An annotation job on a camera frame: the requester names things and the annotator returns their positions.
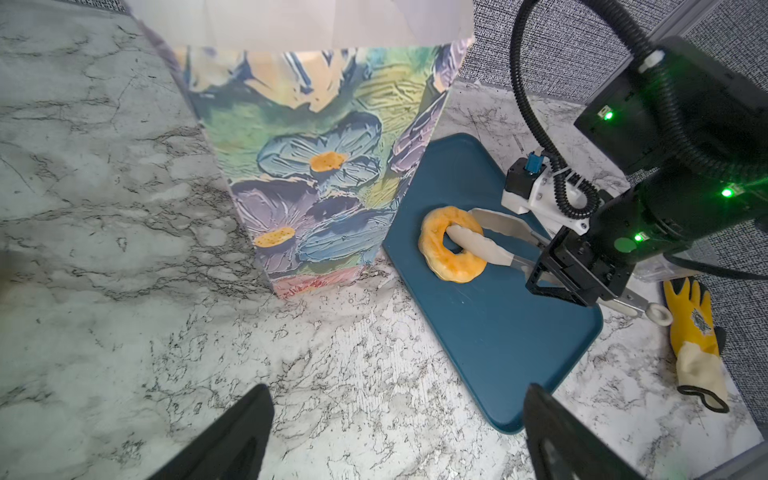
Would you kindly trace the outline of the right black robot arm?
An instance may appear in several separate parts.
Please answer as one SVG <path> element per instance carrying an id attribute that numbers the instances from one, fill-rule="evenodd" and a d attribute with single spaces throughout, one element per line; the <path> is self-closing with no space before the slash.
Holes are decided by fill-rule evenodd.
<path id="1" fill-rule="evenodd" d="M 535 3 L 520 5 L 509 47 L 520 113 L 550 162 L 556 209 L 567 220 L 526 282 L 539 296 L 581 306 L 616 300 L 642 261 L 744 280 L 744 271 L 683 257 L 695 241 L 767 221 L 767 96 L 745 77 L 671 37 L 655 43 L 616 1 L 592 1 L 629 50 L 628 68 L 578 117 L 577 128 L 626 173 L 652 174 L 604 200 L 567 164 L 534 114 L 521 69 Z"/>

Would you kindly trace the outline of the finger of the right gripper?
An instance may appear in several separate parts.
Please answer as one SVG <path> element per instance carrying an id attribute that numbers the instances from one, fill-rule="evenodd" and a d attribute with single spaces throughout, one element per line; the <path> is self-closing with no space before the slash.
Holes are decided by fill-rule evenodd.
<path id="1" fill-rule="evenodd" d="M 526 288 L 534 295 L 544 296 L 579 306 L 593 306 L 600 299 L 600 290 L 594 282 L 581 284 L 571 279 L 561 279 L 551 272 L 534 272 L 526 281 Z"/>

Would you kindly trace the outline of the fake ring donut bread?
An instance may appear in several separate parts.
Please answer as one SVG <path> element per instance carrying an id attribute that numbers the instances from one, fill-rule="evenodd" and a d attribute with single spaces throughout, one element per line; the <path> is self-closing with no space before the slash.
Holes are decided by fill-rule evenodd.
<path id="1" fill-rule="evenodd" d="M 448 282 L 468 283 L 483 273 L 487 262 L 469 251 L 454 254 L 445 247 L 447 228 L 454 225 L 483 235 L 482 227 L 467 211 L 447 206 L 432 210 L 425 216 L 418 246 L 428 267 L 438 278 Z"/>

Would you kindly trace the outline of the cream serving tongs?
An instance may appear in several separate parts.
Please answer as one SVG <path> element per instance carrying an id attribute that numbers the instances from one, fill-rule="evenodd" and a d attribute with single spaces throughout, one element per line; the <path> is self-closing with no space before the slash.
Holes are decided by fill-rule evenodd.
<path id="1" fill-rule="evenodd" d="M 545 251 L 550 243 L 549 239 L 533 230 L 526 221 L 519 217 L 482 208 L 473 208 L 469 214 L 482 227 L 505 237 L 524 241 L 541 252 Z M 523 272 L 526 280 L 534 272 L 549 272 L 534 261 L 510 252 L 493 239 L 474 233 L 467 228 L 458 225 L 450 226 L 447 228 L 447 235 L 455 244 L 488 263 L 511 267 Z M 565 279 L 561 273 L 553 275 Z M 668 327 L 673 322 L 673 315 L 667 307 L 650 302 L 629 288 L 626 288 L 619 296 L 612 293 L 607 298 L 600 296 L 596 304 L 628 317 L 645 317 L 662 327 Z"/>

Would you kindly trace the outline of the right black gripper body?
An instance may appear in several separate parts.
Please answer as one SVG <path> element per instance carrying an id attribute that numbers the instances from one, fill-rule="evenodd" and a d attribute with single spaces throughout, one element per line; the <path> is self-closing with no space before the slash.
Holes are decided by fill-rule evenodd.
<path id="1" fill-rule="evenodd" d="M 536 264 L 581 284 L 594 282 L 607 298 L 621 295 L 635 266 L 659 253 L 660 200 L 619 197 L 599 209 L 587 233 L 561 228 Z"/>

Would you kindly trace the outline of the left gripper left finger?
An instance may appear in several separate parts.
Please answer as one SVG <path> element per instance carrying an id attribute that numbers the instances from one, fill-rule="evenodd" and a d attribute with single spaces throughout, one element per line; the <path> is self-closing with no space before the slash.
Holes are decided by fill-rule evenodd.
<path id="1" fill-rule="evenodd" d="M 151 477 L 256 480 L 273 419 L 268 386 L 256 385 Z"/>

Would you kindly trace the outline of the white floral paper bag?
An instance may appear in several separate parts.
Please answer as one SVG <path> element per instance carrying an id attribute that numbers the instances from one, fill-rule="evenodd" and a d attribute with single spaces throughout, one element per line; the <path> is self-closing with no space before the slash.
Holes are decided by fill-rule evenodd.
<path id="1" fill-rule="evenodd" d="M 274 293 L 379 251 L 474 39 L 469 1 L 129 1 Z"/>

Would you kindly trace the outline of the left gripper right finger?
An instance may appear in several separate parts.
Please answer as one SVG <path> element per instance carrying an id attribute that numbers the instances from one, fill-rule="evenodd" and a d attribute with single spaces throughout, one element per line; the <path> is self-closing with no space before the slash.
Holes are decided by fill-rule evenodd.
<path id="1" fill-rule="evenodd" d="M 526 391 L 523 423 L 537 479 L 641 477 L 538 384 Z"/>

